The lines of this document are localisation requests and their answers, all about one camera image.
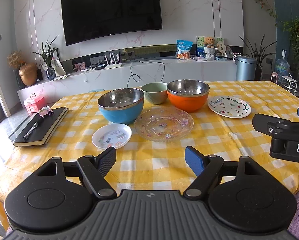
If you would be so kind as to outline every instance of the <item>trash can lid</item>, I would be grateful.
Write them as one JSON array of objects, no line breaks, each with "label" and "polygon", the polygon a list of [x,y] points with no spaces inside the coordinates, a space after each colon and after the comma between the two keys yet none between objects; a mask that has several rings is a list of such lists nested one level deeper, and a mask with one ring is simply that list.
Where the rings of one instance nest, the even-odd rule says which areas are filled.
[{"label": "trash can lid", "polygon": [[237,57],[237,60],[245,63],[256,64],[256,59],[252,57],[239,56]]}]

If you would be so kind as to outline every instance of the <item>blue metallic trash can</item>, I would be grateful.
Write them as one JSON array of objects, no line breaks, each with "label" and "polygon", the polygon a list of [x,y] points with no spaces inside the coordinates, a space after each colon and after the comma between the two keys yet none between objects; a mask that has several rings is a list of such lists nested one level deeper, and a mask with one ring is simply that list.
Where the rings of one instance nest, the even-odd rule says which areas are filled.
[{"label": "blue metallic trash can", "polygon": [[256,59],[252,57],[239,56],[235,61],[237,65],[236,81],[239,80],[254,80]]}]

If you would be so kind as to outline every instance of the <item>tablecloth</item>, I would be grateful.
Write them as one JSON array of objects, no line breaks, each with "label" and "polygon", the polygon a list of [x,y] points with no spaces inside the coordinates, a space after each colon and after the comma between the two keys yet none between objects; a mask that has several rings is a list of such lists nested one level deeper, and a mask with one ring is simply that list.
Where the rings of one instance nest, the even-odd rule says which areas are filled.
[{"label": "tablecloth", "polygon": [[[248,155],[269,171],[292,193],[299,190],[299,163],[276,160],[269,156],[271,138],[253,129],[255,113],[268,114],[299,122],[299,99],[272,82],[208,82],[210,96],[233,96],[251,106],[245,118],[230,119],[212,112],[207,104],[192,113],[194,128],[185,138],[169,143],[152,142],[140,137],[133,124],[128,144],[117,150],[116,163],[105,177],[117,193],[121,189],[163,190],[186,189],[195,179],[185,163],[184,150],[193,146],[201,153],[216,154],[224,160],[237,161]],[[53,108],[70,109],[47,145],[15,148],[0,175],[0,220],[8,227],[3,201],[7,194],[33,171],[53,156],[64,162],[76,161],[83,155],[98,155],[102,151],[91,142],[93,133],[109,124],[101,115],[97,100],[106,93],[94,92],[68,96]],[[155,106],[145,102],[144,109],[171,106],[170,102]],[[78,182],[77,178],[68,178]]]}]

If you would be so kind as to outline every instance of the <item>orange bowl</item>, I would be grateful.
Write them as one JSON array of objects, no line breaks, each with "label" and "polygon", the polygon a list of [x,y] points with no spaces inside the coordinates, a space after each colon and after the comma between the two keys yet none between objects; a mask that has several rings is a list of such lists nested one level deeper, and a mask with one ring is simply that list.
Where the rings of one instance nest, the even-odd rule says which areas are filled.
[{"label": "orange bowl", "polygon": [[168,84],[167,92],[174,106],[191,113],[206,103],[209,86],[197,80],[176,80]]}]

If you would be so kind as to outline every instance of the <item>white plate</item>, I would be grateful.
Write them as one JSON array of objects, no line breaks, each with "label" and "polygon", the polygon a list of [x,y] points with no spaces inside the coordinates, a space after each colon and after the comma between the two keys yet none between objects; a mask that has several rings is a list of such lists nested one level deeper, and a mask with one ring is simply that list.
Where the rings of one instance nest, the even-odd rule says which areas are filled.
[{"label": "white plate", "polygon": [[229,118],[243,118],[251,113],[251,107],[245,101],[228,96],[208,99],[208,107],[215,113]]},{"label": "white plate", "polygon": [[119,149],[131,138],[131,128],[126,124],[113,123],[99,128],[92,136],[92,143],[99,149],[106,150],[108,147]]}]

